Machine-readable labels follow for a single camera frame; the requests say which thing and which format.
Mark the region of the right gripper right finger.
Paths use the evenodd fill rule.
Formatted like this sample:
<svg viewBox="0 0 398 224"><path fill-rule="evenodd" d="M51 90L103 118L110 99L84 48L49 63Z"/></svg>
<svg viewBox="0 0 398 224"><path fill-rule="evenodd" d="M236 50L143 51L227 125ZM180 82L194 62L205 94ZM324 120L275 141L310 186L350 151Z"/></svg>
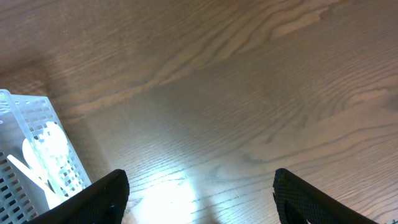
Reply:
<svg viewBox="0 0 398 224"><path fill-rule="evenodd" d="M275 171L273 189L283 224L374 223L285 168Z"/></svg>

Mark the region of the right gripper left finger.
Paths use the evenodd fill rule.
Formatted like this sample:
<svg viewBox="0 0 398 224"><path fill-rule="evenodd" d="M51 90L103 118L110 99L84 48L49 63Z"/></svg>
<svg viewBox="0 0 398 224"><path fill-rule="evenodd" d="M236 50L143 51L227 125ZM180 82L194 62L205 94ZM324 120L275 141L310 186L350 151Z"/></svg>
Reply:
<svg viewBox="0 0 398 224"><path fill-rule="evenodd" d="M28 224L121 223L129 198L126 172L116 169Z"/></svg>

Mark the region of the white plastic spoon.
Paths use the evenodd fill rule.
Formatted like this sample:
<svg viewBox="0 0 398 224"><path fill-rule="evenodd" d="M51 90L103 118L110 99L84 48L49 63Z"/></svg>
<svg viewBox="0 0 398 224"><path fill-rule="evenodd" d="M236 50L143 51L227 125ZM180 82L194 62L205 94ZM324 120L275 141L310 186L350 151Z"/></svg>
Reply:
<svg viewBox="0 0 398 224"><path fill-rule="evenodd" d="M25 166L21 161L13 155L8 155L7 159L10 160L28 179L44 191L49 209L53 209L62 203L62 200L55 194L49 186L47 186L39 177Z"/></svg>
<svg viewBox="0 0 398 224"><path fill-rule="evenodd" d="M58 174L67 163L69 143L63 129L54 121L47 121L39 134L38 153L42 165L50 175Z"/></svg>
<svg viewBox="0 0 398 224"><path fill-rule="evenodd" d="M48 183L47 173L45 170L43 170L42 166L39 164L39 161L36 158L34 150L29 144L28 139L24 139L22 143L22 153L29 168L39 177L41 181L47 184Z"/></svg>

